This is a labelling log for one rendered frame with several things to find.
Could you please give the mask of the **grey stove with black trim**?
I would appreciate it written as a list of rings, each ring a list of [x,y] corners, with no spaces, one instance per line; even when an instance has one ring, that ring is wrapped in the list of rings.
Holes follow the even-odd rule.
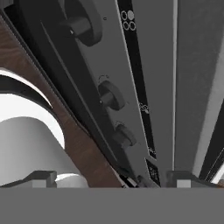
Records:
[[[130,186],[166,187],[173,168],[172,131],[158,126],[162,115],[147,93],[151,83],[145,79],[137,23],[128,16],[133,0],[93,0],[102,21],[102,39],[93,46],[61,24],[64,1],[0,0],[0,21],[119,178]],[[98,91],[103,81],[119,88],[122,109],[103,106]],[[113,140],[118,124],[134,134],[135,145],[123,149]]]

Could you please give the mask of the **white and black round object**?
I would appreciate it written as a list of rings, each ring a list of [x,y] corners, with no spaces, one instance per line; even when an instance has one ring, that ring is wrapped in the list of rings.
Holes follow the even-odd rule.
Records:
[[[66,153],[64,131],[47,97],[0,67],[0,188],[34,171],[56,171],[56,188],[88,187]]]

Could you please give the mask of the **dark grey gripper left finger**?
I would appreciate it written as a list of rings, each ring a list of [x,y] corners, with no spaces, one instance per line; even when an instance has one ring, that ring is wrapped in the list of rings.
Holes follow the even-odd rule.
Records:
[[[27,177],[1,185],[1,188],[30,187],[30,188],[56,188],[56,171],[34,171]]]

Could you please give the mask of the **dark grey stove knob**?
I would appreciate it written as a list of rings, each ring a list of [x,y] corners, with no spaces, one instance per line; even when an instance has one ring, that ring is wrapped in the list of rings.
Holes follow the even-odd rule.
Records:
[[[123,124],[118,124],[115,127],[115,133],[112,138],[123,149],[126,149],[137,143],[134,134]]]
[[[121,91],[112,82],[108,80],[103,81],[99,85],[98,91],[104,107],[118,111],[125,106],[125,100]]]
[[[62,9],[66,18],[61,22],[85,46],[102,40],[102,19],[93,0],[65,0]]]

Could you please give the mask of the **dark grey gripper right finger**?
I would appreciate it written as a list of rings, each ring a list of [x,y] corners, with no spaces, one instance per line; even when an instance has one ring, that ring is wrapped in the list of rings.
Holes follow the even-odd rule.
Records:
[[[221,188],[221,185],[199,179],[189,171],[168,171],[166,186],[171,188]]]

